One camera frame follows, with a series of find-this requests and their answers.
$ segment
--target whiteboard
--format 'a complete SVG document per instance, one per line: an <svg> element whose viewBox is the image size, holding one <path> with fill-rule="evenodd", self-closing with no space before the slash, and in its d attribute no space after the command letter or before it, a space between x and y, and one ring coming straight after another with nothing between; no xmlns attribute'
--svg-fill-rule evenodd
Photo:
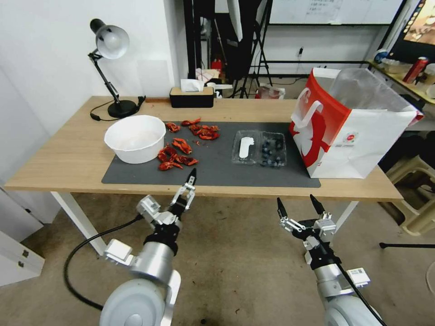
<svg viewBox="0 0 435 326"><path fill-rule="evenodd" d="M273 0L270 24L390 24L402 0Z"/></svg>

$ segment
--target red can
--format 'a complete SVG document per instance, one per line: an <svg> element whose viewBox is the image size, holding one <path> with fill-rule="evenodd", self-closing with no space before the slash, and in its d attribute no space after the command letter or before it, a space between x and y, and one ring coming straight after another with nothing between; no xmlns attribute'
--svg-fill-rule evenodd
<svg viewBox="0 0 435 326"><path fill-rule="evenodd" d="M428 63L428 58L419 57L418 60L412 65L411 69L408 71L403 81L407 84L412 84L417 78L418 74L423 71Z"/></svg>

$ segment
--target desk lamp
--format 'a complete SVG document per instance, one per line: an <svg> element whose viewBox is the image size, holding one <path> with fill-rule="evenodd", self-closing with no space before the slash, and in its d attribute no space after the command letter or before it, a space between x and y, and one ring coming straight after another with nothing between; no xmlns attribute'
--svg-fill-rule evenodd
<svg viewBox="0 0 435 326"><path fill-rule="evenodd" d="M113 96L114 103L110 104L107 111L114 118L125 118L135 114L139 110L139 105L127 100L119 100L119 94L116 88L109 82L98 66L98 60L101 58L118 59L122 57L128 49L130 39L128 34L122 28L114 25L106 25L100 19L91 21L91 29L95 33L95 43L97 48L88 54L104 81L110 94Z"/></svg>

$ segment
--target gray table mat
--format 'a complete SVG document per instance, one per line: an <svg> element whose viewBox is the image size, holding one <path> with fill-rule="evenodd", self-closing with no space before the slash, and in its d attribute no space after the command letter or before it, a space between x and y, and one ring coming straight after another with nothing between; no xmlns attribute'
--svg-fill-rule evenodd
<svg viewBox="0 0 435 326"><path fill-rule="evenodd" d="M154 159L142 164L128 164L116 155L102 179L102 183L163 184L181 185L193 167L197 168L198 186L242 186L242 187L320 187L316 178L310 178L296 144L288 133L288 123L254 122L201 122L204 125L217 125L220 137L215 140L201 140L187 127L175 134L167 132L165 143L172 138L184 138L192 147L189 156L199 163L184 169L172 168L160 171L160 161ZM262 130L280 132L286 136L287 165L280 168L259 165L234 164L231 162L234 136L238 130Z"/></svg>

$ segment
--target crayfish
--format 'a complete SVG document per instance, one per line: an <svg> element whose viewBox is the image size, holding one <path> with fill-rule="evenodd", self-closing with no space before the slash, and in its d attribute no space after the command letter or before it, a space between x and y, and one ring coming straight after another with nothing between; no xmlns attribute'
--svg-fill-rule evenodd
<svg viewBox="0 0 435 326"><path fill-rule="evenodd" d="M178 147L185 154L190 154L192 152L192 148L182 138L174 138L172 145Z"/></svg>
<svg viewBox="0 0 435 326"><path fill-rule="evenodd" d="M165 123L165 125L166 125L166 127L168 127L170 132L175 133L177 131L180 131L180 129L181 129L181 127L177 126L174 122L168 122L168 123Z"/></svg>
<svg viewBox="0 0 435 326"><path fill-rule="evenodd" d="M203 140L213 140L220 136L220 134L217 133L219 130L218 126L191 125L189 126L189 129L192 134Z"/></svg>
<svg viewBox="0 0 435 326"><path fill-rule="evenodd" d="M159 151L157 158L162 162L159 165L159 170L161 171L172 169L174 166L183 169L180 164L190 166L198 163L197 159L184 155L178 155L177 151L169 146L169 143Z"/></svg>
<svg viewBox="0 0 435 326"><path fill-rule="evenodd" d="M187 127L187 126L190 126L190 125L195 125L195 124L197 124L200 121L201 121L201 118L198 118L198 119L193 120L193 121L184 120L184 121L181 122L181 125L184 126L184 127Z"/></svg>

